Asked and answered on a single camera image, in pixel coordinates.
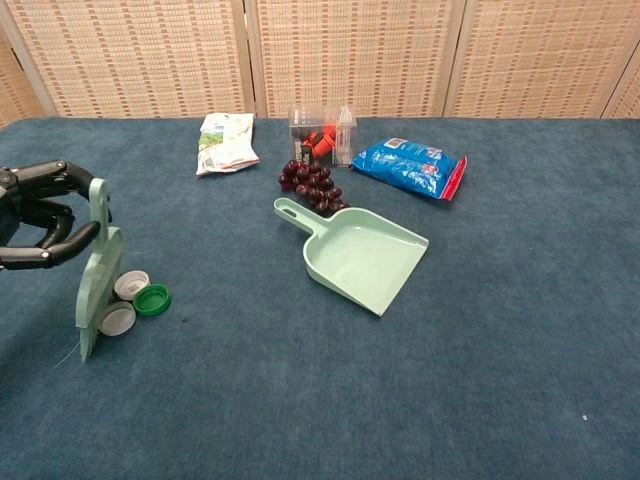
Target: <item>clear plastic container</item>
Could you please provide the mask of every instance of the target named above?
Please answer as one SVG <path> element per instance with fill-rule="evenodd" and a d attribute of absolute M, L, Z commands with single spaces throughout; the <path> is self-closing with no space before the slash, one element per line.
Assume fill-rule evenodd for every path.
<path fill-rule="evenodd" d="M 325 166 L 348 166 L 357 126 L 348 105 L 297 105 L 289 110 L 291 158 L 318 160 Z"/>

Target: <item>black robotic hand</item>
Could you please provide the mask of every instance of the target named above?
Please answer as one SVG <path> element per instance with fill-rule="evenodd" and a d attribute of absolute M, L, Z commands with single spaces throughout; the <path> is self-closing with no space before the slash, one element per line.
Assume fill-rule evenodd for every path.
<path fill-rule="evenodd" d="M 77 192 L 88 200 L 91 180 L 83 168 L 60 160 L 0 167 L 0 270 L 50 268 L 82 252 L 98 235 L 100 223 L 89 222 L 69 236 L 75 220 L 71 208 L 46 199 Z M 7 246 L 20 223 L 47 232 L 33 247 Z"/>

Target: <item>blue chip bag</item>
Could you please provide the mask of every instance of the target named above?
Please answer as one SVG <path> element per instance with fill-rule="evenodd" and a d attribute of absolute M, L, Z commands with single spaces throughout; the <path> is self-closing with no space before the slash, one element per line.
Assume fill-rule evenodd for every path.
<path fill-rule="evenodd" d="M 395 187 L 451 201 L 467 168 L 439 148 L 402 138 L 389 138 L 367 148 L 351 165 Z"/>

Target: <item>grape bunch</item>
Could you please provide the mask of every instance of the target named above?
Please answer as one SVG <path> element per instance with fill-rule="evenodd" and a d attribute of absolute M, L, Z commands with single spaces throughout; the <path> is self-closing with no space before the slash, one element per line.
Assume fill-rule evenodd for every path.
<path fill-rule="evenodd" d="M 278 182 L 284 191 L 295 190 L 321 215 L 332 215 L 350 205 L 342 200 L 342 190 L 331 180 L 331 170 L 318 162 L 311 165 L 290 160 L 282 169 Z"/>

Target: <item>white packet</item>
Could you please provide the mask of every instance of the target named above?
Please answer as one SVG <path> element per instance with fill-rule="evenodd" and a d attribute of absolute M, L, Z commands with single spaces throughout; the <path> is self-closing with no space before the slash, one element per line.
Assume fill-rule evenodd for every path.
<path fill-rule="evenodd" d="M 260 162 L 251 148 L 253 113 L 210 113 L 200 127 L 198 170 L 232 173 Z"/>

